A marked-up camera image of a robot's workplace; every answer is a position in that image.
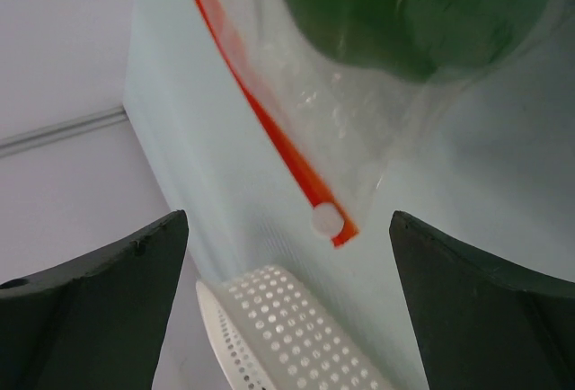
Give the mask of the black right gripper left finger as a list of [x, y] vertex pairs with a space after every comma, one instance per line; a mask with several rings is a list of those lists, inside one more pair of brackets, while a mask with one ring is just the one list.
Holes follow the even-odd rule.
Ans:
[[149, 389], [188, 241], [182, 210], [1, 286], [3, 389]]

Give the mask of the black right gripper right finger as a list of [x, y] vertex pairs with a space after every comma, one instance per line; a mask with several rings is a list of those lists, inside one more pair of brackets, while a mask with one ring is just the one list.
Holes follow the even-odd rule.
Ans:
[[402, 211], [389, 235], [432, 389], [572, 389], [574, 285]]

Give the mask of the clear zip top bag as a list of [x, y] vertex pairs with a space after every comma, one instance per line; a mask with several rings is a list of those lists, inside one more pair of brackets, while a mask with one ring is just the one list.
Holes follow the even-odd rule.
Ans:
[[233, 79], [335, 246], [355, 237], [390, 165], [428, 139], [493, 149], [501, 183], [574, 132], [574, 0], [548, 0], [524, 41], [496, 64], [413, 82], [317, 51], [284, 0], [194, 0]]

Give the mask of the green fake bell pepper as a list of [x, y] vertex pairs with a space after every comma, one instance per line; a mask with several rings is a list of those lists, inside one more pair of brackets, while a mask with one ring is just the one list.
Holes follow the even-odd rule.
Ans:
[[317, 51], [413, 82], [474, 71], [512, 53], [548, 0], [284, 0]]

